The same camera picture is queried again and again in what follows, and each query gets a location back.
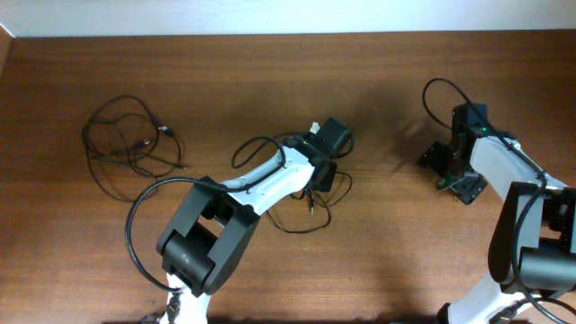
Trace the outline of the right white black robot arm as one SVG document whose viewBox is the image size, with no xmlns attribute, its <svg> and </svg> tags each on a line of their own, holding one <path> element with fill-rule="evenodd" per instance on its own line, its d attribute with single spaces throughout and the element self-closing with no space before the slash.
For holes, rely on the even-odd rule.
<svg viewBox="0 0 576 324">
<path fill-rule="evenodd" d="M 483 104 L 453 109 L 452 138 L 419 158 L 464 204 L 487 185 L 503 201 L 488 252 L 488 272 L 462 299 L 445 304 L 438 323 L 509 323 L 534 303 L 558 303 L 575 291 L 575 191 L 547 175 L 507 131 L 487 127 Z"/>
</svg>

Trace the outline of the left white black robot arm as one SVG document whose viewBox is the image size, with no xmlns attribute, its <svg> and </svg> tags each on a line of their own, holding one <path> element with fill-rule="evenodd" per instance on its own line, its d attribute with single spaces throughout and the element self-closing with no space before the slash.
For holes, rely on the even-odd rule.
<svg viewBox="0 0 576 324">
<path fill-rule="evenodd" d="M 161 323 L 204 323 L 208 304 L 239 264 L 263 213 L 308 189 L 329 192 L 337 159 L 352 147 L 346 125 L 333 118 L 290 135 L 264 164 L 220 184 L 194 185 L 157 242 L 170 293 Z"/>
</svg>

